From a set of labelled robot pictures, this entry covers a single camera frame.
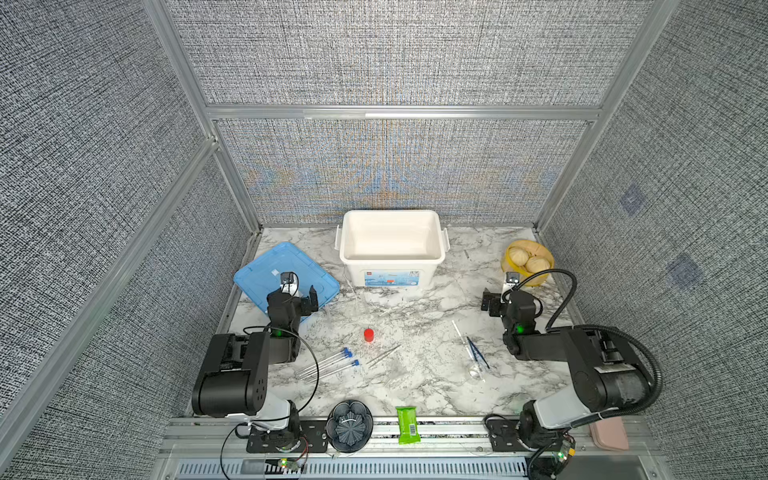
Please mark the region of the blue capped test tube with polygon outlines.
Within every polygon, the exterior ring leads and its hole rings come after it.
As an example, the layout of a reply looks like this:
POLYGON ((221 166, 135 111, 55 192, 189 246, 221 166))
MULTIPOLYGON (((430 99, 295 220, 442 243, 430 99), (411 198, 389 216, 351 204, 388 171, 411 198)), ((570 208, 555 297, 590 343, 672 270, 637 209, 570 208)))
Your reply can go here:
POLYGON ((316 366, 309 366, 301 370, 297 374, 297 377, 299 379, 312 378, 317 373, 322 374, 325 370, 329 370, 331 367, 334 367, 347 360, 351 360, 353 357, 354 357, 354 354, 352 353, 352 351, 349 348, 344 348, 341 352, 334 354, 323 360, 320 360, 316 366))
MULTIPOLYGON (((353 360, 353 361, 351 361, 351 362, 349 362, 347 364, 336 366, 335 368, 332 368, 330 370, 322 370, 322 371, 319 372, 319 375, 315 376, 315 377, 317 377, 319 379, 322 379, 322 378, 325 378, 325 377, 328 377, 328 376, 337 374, 339 372, 345 371, 347 369, 355 368, 355 367, 358 367, 358 366, 360 366, 360 361, 359 360, 353 360)), ((308 382, 308 381, 314 379, 315 377, 307 375, 307 376, 299 377, 299 379, 302 380, 302 381, 307 381, 308 382)))

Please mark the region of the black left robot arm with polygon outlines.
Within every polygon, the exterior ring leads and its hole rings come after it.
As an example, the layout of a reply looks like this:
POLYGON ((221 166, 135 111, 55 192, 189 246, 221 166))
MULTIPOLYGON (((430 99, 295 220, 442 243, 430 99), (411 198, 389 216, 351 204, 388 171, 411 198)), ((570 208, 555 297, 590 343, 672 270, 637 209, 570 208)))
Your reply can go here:
POLYGON ((305 297, 288 286, 267 296, 269 323, 253 332, 212 337, 192 391, 197 415, 234 417, 234 432, 249 453, 306 454, 312 448, 300 408, 268 391, 271 365, 290 364, 308 344, 298 335, 302 318, 319 310, 316 290, 305 297))

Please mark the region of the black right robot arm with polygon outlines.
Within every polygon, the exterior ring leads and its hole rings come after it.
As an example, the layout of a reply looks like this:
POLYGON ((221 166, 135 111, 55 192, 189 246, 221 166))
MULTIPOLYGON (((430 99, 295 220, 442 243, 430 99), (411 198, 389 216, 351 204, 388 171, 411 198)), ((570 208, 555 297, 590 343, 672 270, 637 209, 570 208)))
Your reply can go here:
POLYGON ((481 309, 501 320, 502 341, 515 359, 568 367, 569 385, 525 403, 521 410, 517 438, 530 451, 560 444, 573 428, 642 412, 661 394, 659 362, 617 328, 589 324, 541 332, 536 328, 541 311, 537 300, 514 288, 484 290, 481 309))

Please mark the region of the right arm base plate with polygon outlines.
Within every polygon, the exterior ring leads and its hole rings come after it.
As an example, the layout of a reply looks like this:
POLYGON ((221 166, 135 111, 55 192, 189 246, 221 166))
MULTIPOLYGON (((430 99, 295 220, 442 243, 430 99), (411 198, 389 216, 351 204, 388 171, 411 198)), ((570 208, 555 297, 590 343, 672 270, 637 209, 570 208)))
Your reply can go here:
POLYGON ((495 416, 484 421, 491 449, 496 453, 530 452, 534 449, 525 446, 518 437, 518 421, 495 416))

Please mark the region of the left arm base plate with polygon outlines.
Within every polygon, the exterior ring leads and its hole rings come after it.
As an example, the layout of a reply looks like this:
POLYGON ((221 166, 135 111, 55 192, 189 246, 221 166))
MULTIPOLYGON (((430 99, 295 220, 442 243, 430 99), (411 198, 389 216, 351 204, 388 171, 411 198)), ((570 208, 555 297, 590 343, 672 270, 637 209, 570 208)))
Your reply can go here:
POLYGON ((290 422, 284 429, 252 426, 246 452, 249 454, 325 453, 329 440, 325 432, 325 420, 300 419, 290 422))

